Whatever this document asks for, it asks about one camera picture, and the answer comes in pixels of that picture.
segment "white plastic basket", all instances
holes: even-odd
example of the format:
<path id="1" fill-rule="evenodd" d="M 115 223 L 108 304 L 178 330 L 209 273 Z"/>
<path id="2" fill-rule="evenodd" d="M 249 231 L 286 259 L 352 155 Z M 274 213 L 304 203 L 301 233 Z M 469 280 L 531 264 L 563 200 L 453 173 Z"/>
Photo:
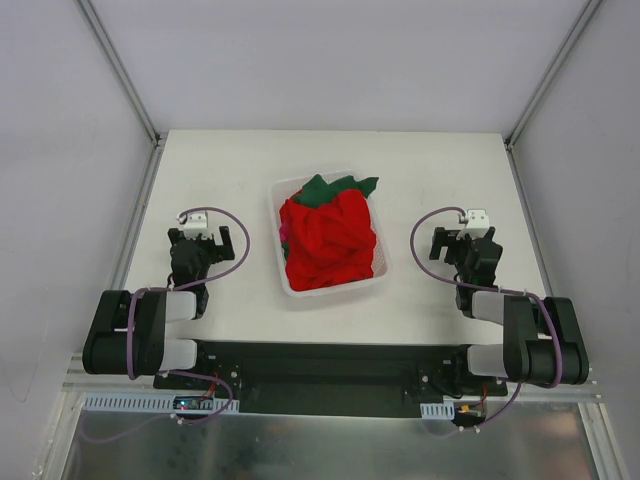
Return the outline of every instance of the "white plastic basket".
<path id="1" fill-rule="evenodd" d="M 321 173 L 322 178 L 327 183 L 331 183 L 334 180 L 338 180 L 347 175 L 353 175 L 356 180 L 361 178 L 350 171 Z M 345 292 L 349 290 L 362 289 L 365 287 L 371 287 L 385 280 L 391 273 L 391 262 L 389 259 L 389 252 L 387 245 L 384 241 L 382 234 L 382 228 L 376 215 L 375 208 L 371 198 L 367 199 L 367 205 L 369 206 L 369 213 L 371 214 L 371 229 L 374 231 L 377 237 L 376 247 L 373 251 L 373 277 L 366 280 L 359 280 L 357 282 L 345 283 L 343 285 L 335 285 L 333 287 L 317 288 L 314 290 L 306 290 L 303 292 L 296 292 L 289 285 L 289 278 L 285 272 L 285 259 L 280 245 L 280 207 L 284 204 L 285 200 L 290 198 L 294 193 L 302 188 L 302 186 L 313 178 L 313 175 L 301 178 L 293 178 L 289 180 L 281 180 L 271 185 L 269 188 L 269 207 L 271 210 L 271 227 L 273 230 L 273 243 L 276 250 L 276 259 L 278 261 L 278 269 L 280 270 L 280 280 L 284 291 L 292 297 L 318 297 L 321 295 L 329 295 L 333 293 Z"/>

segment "white tabletop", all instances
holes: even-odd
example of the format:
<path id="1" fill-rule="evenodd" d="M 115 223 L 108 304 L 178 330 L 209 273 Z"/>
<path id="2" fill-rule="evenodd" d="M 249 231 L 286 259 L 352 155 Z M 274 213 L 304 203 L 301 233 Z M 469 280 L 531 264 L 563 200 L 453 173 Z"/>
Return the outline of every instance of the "white tabletop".
<path id="1" fill-rule="evenodd" d="M 378 176 L 372 195 L 393 271 L 374 295 L 321 303 L 285 295 L 269 223 L 268 187 L 282 179 L 352 170 Z M 443 206 L 485 208 L 504 247 L 498 285 L 544 293 L 511 169 L 497 134 L 305 131 L 179 131 L 169 134 L 127 279 L 131 291 L 164 286 L 170 273 L 167 230 L 194 206 L 231 211 L 251 234 L 246 263 L 208 284 L 209 305 L 197 321 L 169 325 L 184 338 L 255 342 L 364 344 L 501 343 L 502 328 L 465 318 L 455 289 L 415 265 L 409 233 Z M 214 232 L 228 225 L 239 258 L 244 237 L 232 221 L 210 215 Z M 417 235 L 428 257 L 436 226 L 458 228 L 454 213 L 427 221 Z M 231 265 L 214 265 L 210 273 Z M 452 277 L 442 261 L 432 269 Z"/>

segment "green cloth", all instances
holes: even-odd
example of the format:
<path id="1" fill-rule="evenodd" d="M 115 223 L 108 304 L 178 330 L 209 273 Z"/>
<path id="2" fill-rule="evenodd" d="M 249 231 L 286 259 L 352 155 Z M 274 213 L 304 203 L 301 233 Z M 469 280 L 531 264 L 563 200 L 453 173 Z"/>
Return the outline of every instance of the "green cloth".
<path id="1" fill-rule="evenodd" d="M 335 197 L 345 190 L 360 190 L 364 198 L 376 189 L 378 177 L 369 177 L 356 182 L 353 175 L 339 178 L 335 182 L 327 183 L 320 175 L 314 175 L 303 187 L 302 192 L 293 197 L 300 205 L 309 208 L 318 208 L 320 205 L 331 203 Z"/>

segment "red cloth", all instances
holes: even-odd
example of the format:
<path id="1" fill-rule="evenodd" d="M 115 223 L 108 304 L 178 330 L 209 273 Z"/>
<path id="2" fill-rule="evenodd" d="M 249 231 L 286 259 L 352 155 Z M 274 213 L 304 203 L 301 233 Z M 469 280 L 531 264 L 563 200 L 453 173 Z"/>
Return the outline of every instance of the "red cloth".
<path id="1" fill-rule="evenodd" d="M 359 190 L 345 190 L 330 204 L 316 209 L 292 198 L 280 208 L 280 219 L 289 230 L 286 273 L 293 290 L 373 277 L 376 234 L 371 230 L 367 201 Z"/>

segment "black metal base plate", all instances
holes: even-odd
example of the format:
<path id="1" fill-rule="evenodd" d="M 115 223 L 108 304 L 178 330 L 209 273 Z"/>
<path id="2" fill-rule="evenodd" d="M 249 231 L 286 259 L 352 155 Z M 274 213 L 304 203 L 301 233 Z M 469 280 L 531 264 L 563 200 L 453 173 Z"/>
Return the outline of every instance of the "black metal base plate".
<path id="1" fill-rule="evenodd" d="M 419 418 L 447 395 L 505 396 L 494 378 L 465 374 L 460 346 L 199 342 L 193 372 L 217 373 L 245 413 Z M 209 382 L 156 376 L 154 387 L 206 391 Z M 216 396 L 226 398 L 223 388 Z"/>

